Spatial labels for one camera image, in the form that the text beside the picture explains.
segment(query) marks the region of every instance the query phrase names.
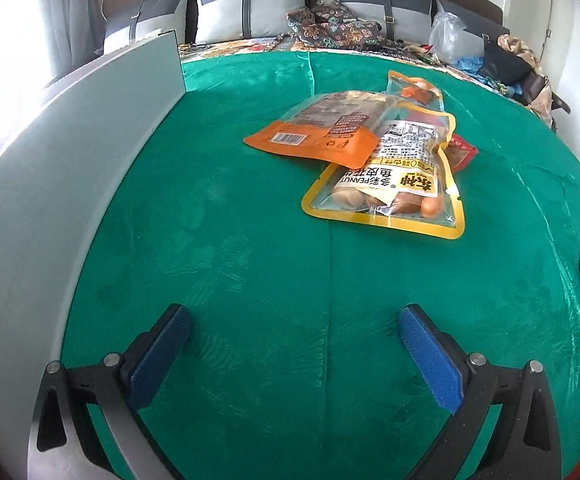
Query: beige cloth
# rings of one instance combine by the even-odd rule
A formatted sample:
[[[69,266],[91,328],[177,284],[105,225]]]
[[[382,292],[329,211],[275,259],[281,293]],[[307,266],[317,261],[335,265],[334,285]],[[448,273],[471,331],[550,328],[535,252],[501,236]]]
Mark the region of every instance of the beige cloth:
[[[532,67],[535,74],[545,78],[545,86],[539,92],[539,95],[526,108],[535,113],[549,128],[552,127],[552,89],[550,81],[541,69],[541,62],[534,55],[534,52],[519,38],[502,34],[497,41],[499,46],[516,54]]]

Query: black bag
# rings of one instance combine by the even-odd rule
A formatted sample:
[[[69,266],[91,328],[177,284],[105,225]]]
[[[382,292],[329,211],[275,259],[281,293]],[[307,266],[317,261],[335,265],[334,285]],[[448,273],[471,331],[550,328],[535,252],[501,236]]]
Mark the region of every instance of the black bag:
[[[478,73],[511,86],[520,82],[531,71],[532,67],[519,56],[490,41],[485,45],[483,66]]]

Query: gray and white pillow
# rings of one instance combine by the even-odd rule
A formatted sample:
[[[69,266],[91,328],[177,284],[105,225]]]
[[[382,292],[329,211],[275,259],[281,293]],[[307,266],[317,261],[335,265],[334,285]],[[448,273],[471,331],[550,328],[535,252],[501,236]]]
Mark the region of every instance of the gray and white pillow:
[[[288,12],[305,7],[305,0],[197,0],[198,44],[242,38],[270,38],[291,32]]]
[[[466,29],[459,33],[458,41],[460,46],[457,50],[464,57],[483,56],[484,40],[486,38],[496,42],[497,38],[502,34],[510,34],[510,31],[503,25],[499,25],[499,23],[484,18],[473,10],[464,9],[448,0],[436,0],[436,12],[451,12],[465,23]]]
[[[177,44],[185,43],[187,5],[188,0],[147,0],[107,18],[103,53],[169,30],[174,30]]]
[[[427,43],[432,0],[339,0],[362,20],[379,22],[389,40]]]

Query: bright window light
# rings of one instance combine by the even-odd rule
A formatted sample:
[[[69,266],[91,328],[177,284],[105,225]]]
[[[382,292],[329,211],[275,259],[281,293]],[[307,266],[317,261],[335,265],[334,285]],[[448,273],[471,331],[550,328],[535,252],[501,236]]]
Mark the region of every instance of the bright window light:
[[[51,79],[37,0],[0,0],[0,139],[36,116]]]

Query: barcode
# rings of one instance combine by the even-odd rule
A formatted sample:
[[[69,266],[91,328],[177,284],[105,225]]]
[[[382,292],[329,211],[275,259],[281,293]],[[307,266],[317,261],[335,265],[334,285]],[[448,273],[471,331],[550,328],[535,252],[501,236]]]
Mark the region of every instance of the barcode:
[[[277,144],[290,144],[291,146],[298,146],[299,144],[304,142],[305,137],[307,137],[307,135],[283,134],[283,133],[279,132],[278,134],[275,134],[275,136],[272,137],[272,139],[270,139],[270,142],[276,142]]]

